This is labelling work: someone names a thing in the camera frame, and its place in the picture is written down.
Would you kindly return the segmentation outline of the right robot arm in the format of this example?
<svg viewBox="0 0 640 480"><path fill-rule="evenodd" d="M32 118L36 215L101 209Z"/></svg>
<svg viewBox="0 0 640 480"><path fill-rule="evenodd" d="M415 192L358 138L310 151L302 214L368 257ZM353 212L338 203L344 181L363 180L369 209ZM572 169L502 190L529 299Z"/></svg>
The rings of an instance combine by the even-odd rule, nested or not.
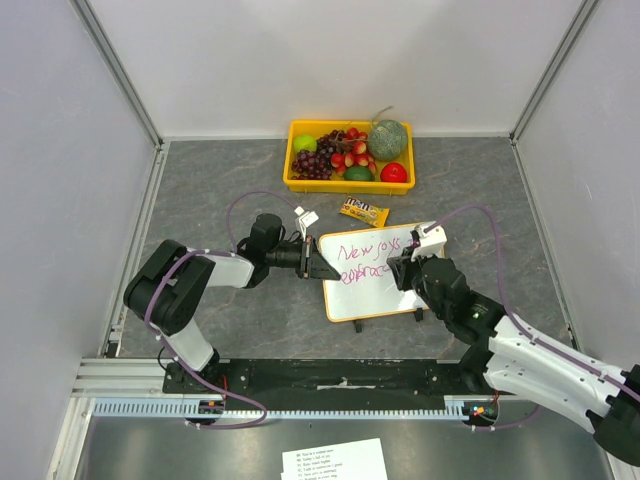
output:
<svg viewBox="0 0 640 480"><path fill-rule="evenodd" d="M541 333L474 290L450 259L408 255L387 261L396 286L414 292L468 345L458 381L467 392L514 394L573 421L607 453L639 464L639 368L582 354Z"/></svg>

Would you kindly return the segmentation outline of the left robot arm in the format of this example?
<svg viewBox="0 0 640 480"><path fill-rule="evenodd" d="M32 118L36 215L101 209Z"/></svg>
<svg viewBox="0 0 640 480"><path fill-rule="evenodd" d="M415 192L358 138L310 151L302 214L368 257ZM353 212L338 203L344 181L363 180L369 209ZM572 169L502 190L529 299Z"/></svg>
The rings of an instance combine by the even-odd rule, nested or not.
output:
<svg viewBox="0 0 640 480"><path fill-rule="evenodd" d="M296 213L298 229L290 238L279 216L258 215L235 252L194 250L165 240L127 285L124 305L186 363L185 382L196 392L211 392L220 378L219 354L194 320L207 288L253 288L272 268L291 269L303 280L341 278L306 233L317 215L302 208Z"/></svg>

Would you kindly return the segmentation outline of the yellow framed whiteboard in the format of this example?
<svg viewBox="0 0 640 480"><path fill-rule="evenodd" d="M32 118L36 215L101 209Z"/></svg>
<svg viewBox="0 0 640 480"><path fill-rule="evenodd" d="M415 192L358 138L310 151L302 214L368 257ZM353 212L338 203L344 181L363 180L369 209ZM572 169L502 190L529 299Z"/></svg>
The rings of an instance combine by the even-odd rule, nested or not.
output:
<svg viewBox="0 0 640 480"><path fill-rule="evenodd" d="M327 318L356 321L424 309L426 304L411 290L401 291L390 267L395 257L412 244L415 223L378 229L327 234L320 238L322 256L340 274L323 283Z"/></svg>

